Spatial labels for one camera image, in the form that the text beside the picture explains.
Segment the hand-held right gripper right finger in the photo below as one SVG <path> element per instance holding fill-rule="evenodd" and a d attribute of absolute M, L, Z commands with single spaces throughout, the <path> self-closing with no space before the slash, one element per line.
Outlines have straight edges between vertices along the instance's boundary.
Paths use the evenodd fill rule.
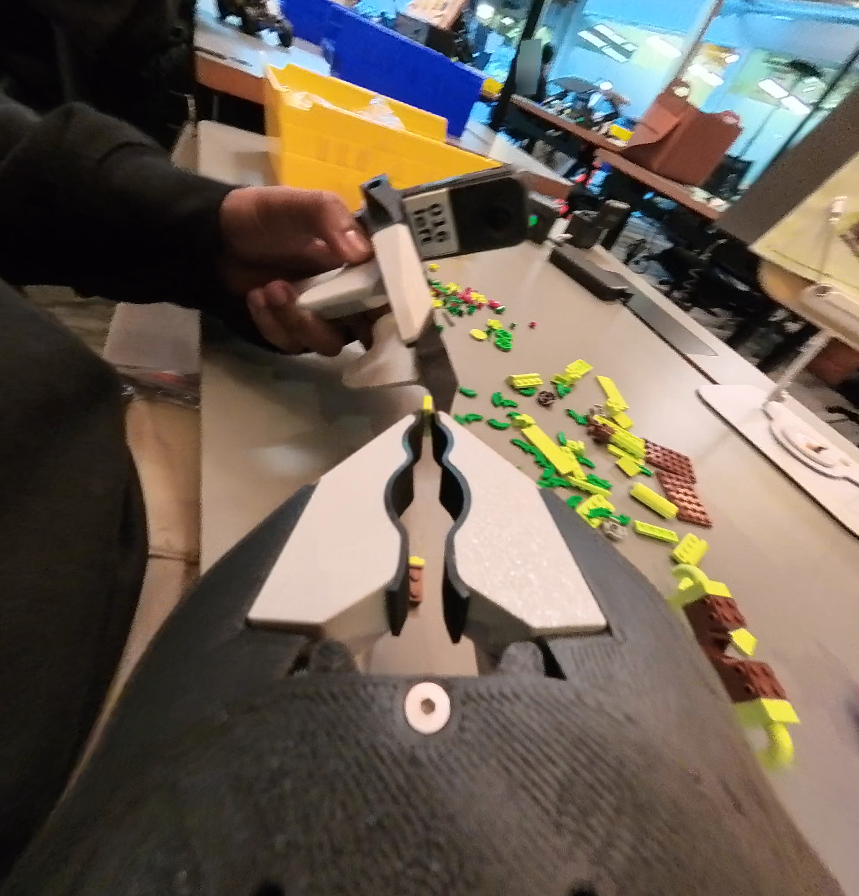
<path fill-rule="evenodd" d="M 555 519 L 563 508 L 446 412 L 433 416 L 445 536 L 443 615 L 452 643 L 500 658 L 538 639 L 598 635 L 607 619 Z"/>

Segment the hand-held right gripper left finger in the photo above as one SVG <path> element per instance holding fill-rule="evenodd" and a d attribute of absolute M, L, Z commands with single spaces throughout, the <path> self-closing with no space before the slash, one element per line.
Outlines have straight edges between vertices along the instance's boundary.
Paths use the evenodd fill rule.
<path fill-rule="evenodd" d="M 407 414 L 325 473 L 307 495 L 247 614 L 255 627 L 369 648 L 410 611 L 410 540 L 424 424 Z"/>

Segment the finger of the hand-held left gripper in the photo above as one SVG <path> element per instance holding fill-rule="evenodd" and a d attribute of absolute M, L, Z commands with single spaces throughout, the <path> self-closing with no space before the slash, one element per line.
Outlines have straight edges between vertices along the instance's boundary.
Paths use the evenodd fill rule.
<path fill-rule="evenodd" d="M 370 348 L 347 363 L 342 385 L 350 390 L 387 389 L 404 386 L 425 387 L 417 353 L 417 342 L 430 323 L 426 316 L 412 342 L 401 337 L 394 315 L 383 315 L 371 328 Z"/>
<path fill-rule="evenodd" d="M 417 342 L 418 362 L 425 379 L 423 387 L 435 409 L 450 412 L 459 388 L 457 374 L 446 342 L 436 328 L 431 297 L 412 231 L 403 222 L 378 230 L 372 236 L 375 258 L 382 277 L 390 312 L 403 340 L 412 342 L 426 316 L 430 323 Z"/>

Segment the brown lime brick build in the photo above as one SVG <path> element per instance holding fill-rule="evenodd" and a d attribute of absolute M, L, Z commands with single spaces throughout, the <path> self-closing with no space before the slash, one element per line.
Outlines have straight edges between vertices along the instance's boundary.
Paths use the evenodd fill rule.
<path fill-rule="evenodd" d="M 671 574 L 677 588 L 667 601 L 710 662 L 738 720 L 762 733 L 761 761 L 772 769 L 788 767 L 795 758 L 790 729 L 800 720 L 771 665 L 755 658 L 758 641 L 737 600 L 697 566 L 678 564 Z"/>

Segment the person's left forearm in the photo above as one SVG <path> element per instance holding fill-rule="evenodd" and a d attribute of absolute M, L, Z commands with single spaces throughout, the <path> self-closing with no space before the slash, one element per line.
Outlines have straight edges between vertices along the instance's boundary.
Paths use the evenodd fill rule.
<path fill-rule="evenodd" d="M 73 103 L 45 116 L 0 92 L 0 279 L 221 315 L 228 185 L 172 165 L 127 123 Z"/>

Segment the person's left hand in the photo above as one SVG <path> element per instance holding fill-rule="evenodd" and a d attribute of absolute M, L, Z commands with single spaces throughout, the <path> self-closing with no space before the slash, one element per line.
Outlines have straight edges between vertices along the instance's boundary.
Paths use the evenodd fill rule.
<path fill-rule="evenodd" d="M 244 301 L 259 336 L 287 355 L 337 356 L 372 345 L 374 313 L 326 321 L 302 309 L 294 285 L 373 258 L 368 236 L 332 193 L 286 186 L 241 187 L 220 208 L 222 277 Z"/>

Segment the pile of tiny colourful pieces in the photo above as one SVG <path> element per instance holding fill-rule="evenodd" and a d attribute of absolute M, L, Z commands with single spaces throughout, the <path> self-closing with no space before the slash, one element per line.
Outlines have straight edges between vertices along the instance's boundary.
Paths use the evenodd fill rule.
<path fill-rule="evenodd" d="M 537 327 L 534 320 L 520 322 L 508 303 L 448 278 L 438 263 L 428 263 L 425 273 L 437 330 L 463 326 L 474 342 L 497 344 L 509 351 L 517 330 Z"/>

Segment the scattered lime bricks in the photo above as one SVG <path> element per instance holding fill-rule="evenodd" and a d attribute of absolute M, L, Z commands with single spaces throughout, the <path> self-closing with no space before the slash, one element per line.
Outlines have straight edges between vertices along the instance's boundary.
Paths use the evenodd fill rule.
<path fill-rule="evenodd" d="M 613 518 L 626 536 L 665 545 L 674 566 L 702 566 L 710 547 L 704 529 L 677 519 L 676 506 L 644 465 L 648 439 L 633 431 L 624 393 L 600 366 L 604 343 L 553 326 L 536 329 L 517 330 L 509 351 L 484 342 L 513 352 L 513 363 L 528 369 L 503 372 L 502 385 L 488 387 L 485 412 L 462 406 L 456 420 L 508 435 L 529 469 L 537 468 L 536 484 L 559 493 L 593 530 Z M 542 390 L 558 397 L 549 408 L 537 404 Z"/>

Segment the black small device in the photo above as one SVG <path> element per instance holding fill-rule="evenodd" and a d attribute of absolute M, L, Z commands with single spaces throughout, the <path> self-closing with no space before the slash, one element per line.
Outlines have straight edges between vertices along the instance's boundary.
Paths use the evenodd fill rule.
<path fill-rule="evenodd" d="M 632 213 L 630 204 L 608 199 L 594 210 L 575 212 L 566 226 L 566 237 L 575 248 L 588 250 L 604 238 L 617 235 Z"/>

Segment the black long flat device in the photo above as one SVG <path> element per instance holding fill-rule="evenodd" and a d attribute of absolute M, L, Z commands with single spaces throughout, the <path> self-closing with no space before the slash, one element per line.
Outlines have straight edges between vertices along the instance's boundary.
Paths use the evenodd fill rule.
<path fill-rule="evenodd" d="M 685 357 L 718 357 L 713 336 L 670 300 L 654 297 L 624 274 L 608 270 L 577 248 L 552 248 L 547 260 L 571 281 L 604 303 L 624 307 L 662 342 Z"/>

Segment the yellow plastic bin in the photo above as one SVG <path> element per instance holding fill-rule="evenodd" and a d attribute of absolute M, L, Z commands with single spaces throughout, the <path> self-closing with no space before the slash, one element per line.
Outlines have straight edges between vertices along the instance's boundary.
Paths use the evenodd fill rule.
<path fill-rule="evenodd" d="M 445 118 L 330 75 L 267 64 L 263 87 L 276 182 L 333 193 L 349 210 L 378 175 L 403 189 L 501 166 L 449 143 Z"/>

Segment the wooden edged desk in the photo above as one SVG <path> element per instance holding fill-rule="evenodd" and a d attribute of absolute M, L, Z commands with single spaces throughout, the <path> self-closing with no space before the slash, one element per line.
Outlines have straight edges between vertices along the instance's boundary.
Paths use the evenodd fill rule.
<path fill-rule="evenodd" d="M 714 221 L 729 207 L 728 202 L 707 194 L 701 188 L 680 184 L 629 161 L 614 140 L 609 140 L 603 134 L 547 111 L 532 100 L 514 96 L 509 100 L 509 108 L 520 109 L 525 116 L 533 118 L 540 126 L 545 126 L 547 129 L 568 133 L 572 138 L 578 140 L 585 154 L 590 153 L 596 161 L 609 164 L 614 170 L 626 175 L 638 185 L 645 186 L 658 196 L 668 198 L 700 217 Z"/>

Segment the brown cardboard box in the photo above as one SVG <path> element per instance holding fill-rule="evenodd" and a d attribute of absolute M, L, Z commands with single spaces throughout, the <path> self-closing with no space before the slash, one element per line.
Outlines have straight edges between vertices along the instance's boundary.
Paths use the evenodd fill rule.
<path fill-rule="evenodd" d="M 676 78 L 637 120 L 621 156 L 682 185 L 701 187 L 742 132 L 732 110 L 707 113 L 693 106 L 690 85 Z"/>

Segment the white stand with flat base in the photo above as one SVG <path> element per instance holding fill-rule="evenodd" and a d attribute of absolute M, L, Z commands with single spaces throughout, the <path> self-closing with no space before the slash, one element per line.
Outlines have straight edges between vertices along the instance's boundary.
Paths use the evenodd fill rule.
<path fill-rule="evenodd" d="M 859 330 L 859 303 L 826 280 L 831 250 L 839 242 L 848 198 L 834 196 L 824 210 L 819 280 L 803 291 L 804 304 L 827 312 L 830 323 Z M 698 396 L 727 425 L 811 497 L 835 521 L 859 538 L 859 461 L 795 410 L 789 387 L 835 338 L 820 329 L 778 382 L 764 390 L 745 385 L 709 385 Z"/>

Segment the instruction booklet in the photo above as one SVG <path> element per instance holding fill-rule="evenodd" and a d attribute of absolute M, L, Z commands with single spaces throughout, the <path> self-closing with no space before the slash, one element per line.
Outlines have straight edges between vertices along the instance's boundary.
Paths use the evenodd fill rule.
<path fill-rule="evenodd" d="M 859 153 L 751 249 L 790 273 L 859 298 Z"/>

